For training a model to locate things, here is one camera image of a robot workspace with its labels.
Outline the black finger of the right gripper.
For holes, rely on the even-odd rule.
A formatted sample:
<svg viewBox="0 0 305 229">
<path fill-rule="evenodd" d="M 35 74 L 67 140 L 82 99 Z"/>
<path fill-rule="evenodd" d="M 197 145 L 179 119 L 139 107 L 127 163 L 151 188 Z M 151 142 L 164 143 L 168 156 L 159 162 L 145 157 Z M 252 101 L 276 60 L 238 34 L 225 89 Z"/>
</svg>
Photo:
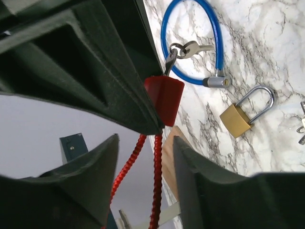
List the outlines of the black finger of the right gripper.
<svg viewBox="0 0 305 229">
<path fill-rule="evenodd" d="M 3 0 L 0 92 L 164 128 L 102 0 Z"/>
<path fill-rule="evenodd" d="M 161 63 L 142 0 L 103 0 L 127 53 L 140 76 L 162 74 Z"/>
</svg>

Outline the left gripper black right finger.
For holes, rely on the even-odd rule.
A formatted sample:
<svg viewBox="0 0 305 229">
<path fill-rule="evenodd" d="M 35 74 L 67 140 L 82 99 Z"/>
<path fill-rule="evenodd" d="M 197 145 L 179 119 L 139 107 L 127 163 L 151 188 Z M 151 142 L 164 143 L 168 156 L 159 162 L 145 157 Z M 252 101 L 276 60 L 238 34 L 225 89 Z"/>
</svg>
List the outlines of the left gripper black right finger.
<svg viewBox="0 0 305 229">
<path fill-rule="evenodd" d="M 302 229 L 305 175 L 233 173 L 176 136 L 174 167 L 185 229 Z"/>
</svg>

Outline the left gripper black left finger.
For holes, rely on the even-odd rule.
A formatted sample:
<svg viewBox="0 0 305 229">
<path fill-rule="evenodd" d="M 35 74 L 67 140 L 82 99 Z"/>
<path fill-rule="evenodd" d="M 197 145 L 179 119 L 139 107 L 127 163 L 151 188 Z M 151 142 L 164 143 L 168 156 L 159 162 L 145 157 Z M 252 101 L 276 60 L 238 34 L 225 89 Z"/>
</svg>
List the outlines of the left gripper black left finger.
<svg viewBox="0 0 305 229">
<path fill-rule="evenodd" d="M 114 134 L 39 177 L 0 178 L 3 229 L 99 229 L 106 225 L 119 152 Z"/>
</svg>

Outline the brass padlock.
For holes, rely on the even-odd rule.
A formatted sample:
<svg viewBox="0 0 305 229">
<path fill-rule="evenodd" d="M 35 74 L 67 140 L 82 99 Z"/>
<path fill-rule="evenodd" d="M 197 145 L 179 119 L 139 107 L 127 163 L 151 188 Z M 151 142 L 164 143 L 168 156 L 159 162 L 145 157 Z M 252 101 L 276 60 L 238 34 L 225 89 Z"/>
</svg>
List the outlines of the brass padlock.
<svg viewBox="0 0 305 229">
<path fill-rule="evenodd" d="M 242 110 L 241 104 L 248 99 L 254 92 L 258 90 L 264 90 L 269 94 L 268 105 L 259 112 L 253 118 L 249 118 L 245 111 Z M 234 137 L 238 138 L 246 131 L 250 130 L 253 123 L 269 111 L 275 104 L 275 91 L 265 85 L 258 85 L 252 88 L 248 93 L 246 93 L 241 100 L 237 103 L 231 104 L 224 112 L 220 115 L 220 120 L 222 121 L 228 132 Z"/>
</svg>

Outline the red cable seal lock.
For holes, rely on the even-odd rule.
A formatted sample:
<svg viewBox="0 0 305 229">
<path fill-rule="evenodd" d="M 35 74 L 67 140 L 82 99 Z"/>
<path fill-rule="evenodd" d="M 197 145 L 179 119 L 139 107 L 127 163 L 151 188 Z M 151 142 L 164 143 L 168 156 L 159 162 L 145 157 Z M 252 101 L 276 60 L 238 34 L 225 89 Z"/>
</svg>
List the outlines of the red cable seal lock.
<svg viewBox="0 0 305 229">
<path fill-rule="evenodd" d="M 174 125 L 178 107 L 181 101 L 184 83 L 171 78 L 169 76 L 152 76 L 144 81 L 144 87 L 151 99 L 154 108 L 161 118 L 165 126 L 172 127 Z M 142 147 L 145 143 L 147 136 L 141 134 L 136 143 L 136 146 L 130 155 L 129 159 L 119 172 L 118 176 L 114 180 L 110 200 L 113 197 L 131 169 L 132 165 L 136 161 L 140 154 Z M 152 212 L 150 215 L 150 229 L 157 229 L 159 227 L 159 219 L 161 213 L 161 200 L 162 200 L 162 133 L 155 135 L 154 137 L 154 184 L 153 184 L 153 203 Z"/>
</svg>

